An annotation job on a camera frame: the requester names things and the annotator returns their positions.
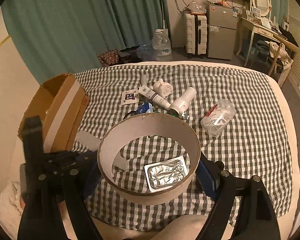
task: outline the silver foil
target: silver foil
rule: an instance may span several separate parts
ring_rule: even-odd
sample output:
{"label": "silver foil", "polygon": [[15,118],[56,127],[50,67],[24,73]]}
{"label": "silver foil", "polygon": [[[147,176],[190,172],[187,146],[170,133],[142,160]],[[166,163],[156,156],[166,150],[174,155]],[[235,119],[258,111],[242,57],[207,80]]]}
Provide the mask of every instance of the silver foil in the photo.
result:
{"label": "silver foil", "polygon": [[152,192],[172,187],[188,174],[188,170],[182,156],[146,165],[145,170],[148,186]]}

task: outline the cardboard tube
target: cardboard tube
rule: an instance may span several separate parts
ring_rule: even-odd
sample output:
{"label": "cardboard tube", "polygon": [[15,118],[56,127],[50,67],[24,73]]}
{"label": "cardboard tube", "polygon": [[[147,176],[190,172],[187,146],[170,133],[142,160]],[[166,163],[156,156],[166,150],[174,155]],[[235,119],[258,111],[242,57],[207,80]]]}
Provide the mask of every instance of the cardboard tube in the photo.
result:
{"label": "cardboard tube", "polygon": [[[184,147],[190,159],[188,175],[173,187],[158,192],[138,193],[119,187],[114,183],[112,174],[115,156],[130,141],[151,134],[171,138]],[[119,122],[106,133],[98,150],[98,166],[105,180],[121,197],[137,204],[157,205],[169,202],[186,191],[195,176],[200,154],[196,133],[179,118],[159,113],[138,114]]]}

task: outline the white tape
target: white tape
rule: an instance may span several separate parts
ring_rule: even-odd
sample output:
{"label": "white tape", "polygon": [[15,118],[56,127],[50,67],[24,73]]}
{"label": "white tape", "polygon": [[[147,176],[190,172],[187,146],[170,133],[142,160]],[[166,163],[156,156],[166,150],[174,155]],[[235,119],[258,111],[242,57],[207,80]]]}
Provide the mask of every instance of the white tape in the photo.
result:
{"label": "white tape", "polygon": [[[75,140],[93,152],[98,150],[101,142],[100,139],[83,130],[78,131]],[[114,158],[113,165],[124,171],[128,171],[129,169],[129,161],[124,159],[120,153],[117,153],[116,157]]]}
{"label": "white tape", "polygon": [[60,128],[60,125],[61,125],[61,123],[66,115],[66,112],[68,111],[75,95],[77,94],[79,88],[80,88],[79,82],[77,80],[74,81],[74,84],[70,88],[68,94],[66,95],[60,108],[58,109],[56,116],[54,117],[52,124],[50,125],[47,136],[43,143],[43,151],[45,153],[49,153],[51,151],[54,139],[56,138],[56,135]]}

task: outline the gray and white plaid sheet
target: gray and white plaid sheet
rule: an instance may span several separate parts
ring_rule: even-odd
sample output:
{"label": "gray and white plaid sheet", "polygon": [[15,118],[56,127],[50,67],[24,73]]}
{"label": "gray and white plaid sheet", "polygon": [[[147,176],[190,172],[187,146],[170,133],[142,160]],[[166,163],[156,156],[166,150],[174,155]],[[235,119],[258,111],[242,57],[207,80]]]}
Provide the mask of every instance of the gray and white plaid sheet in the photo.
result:
{"label": "gray and white plaid sheet", "polygon": [[[276,96],[262,73],[224,67],[201,65],[124,65],[99,68],[75,76],[90,96],[80,130],[102,138],[126,113],[137,104],[120,106],[123,91],[138,88],[141,74],[149,76],[148,85],[162,78],[173,86],[166,99],[172,102],[188,87],[197,90],[191,102],[186,122],[199,137],[202,152],[213,161],[222,161],[234,176],[251,178],[258,175],[268,190],[276,215],[289,211],[292,195],[291,153],[283,117]],[[234,119],[222,134],[211,137],[202,131],[200,120],[221,98],[236,108]],[[86,151],[78,142],[73,150]],[[183,147],[170,138],[138,138],[120,151],[129,160],[129,171],[113,167],[114,179],[121,187],[148,192],[144,165],[168,160],[180,155],[189,161]],[[239,209],[236,198],[229,222],[233,225]],[[162,229],[181,215],[207,215],[213,201],[202,193],[196,178],[186,192],[168,203],[146,206],[120,197],[104,179],[95,194],[88,198],[87,208],[92,216],[122,228],[133,230]]]}

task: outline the white hair dryer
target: white hair dryer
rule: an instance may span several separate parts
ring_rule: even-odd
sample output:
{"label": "white hair dryer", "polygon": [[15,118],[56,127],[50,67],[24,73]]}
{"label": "white hair dryer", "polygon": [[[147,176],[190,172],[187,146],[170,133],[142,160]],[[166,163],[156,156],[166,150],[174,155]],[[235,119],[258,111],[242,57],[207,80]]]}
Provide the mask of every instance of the white hair dryer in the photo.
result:
{"label": "white hair dryer", "polygon": [[179,117],[189,108],[189,104],[194,99],[197,91],[193,87],[189,87],[181,97],[173,101],[170,106],[170,112]]}

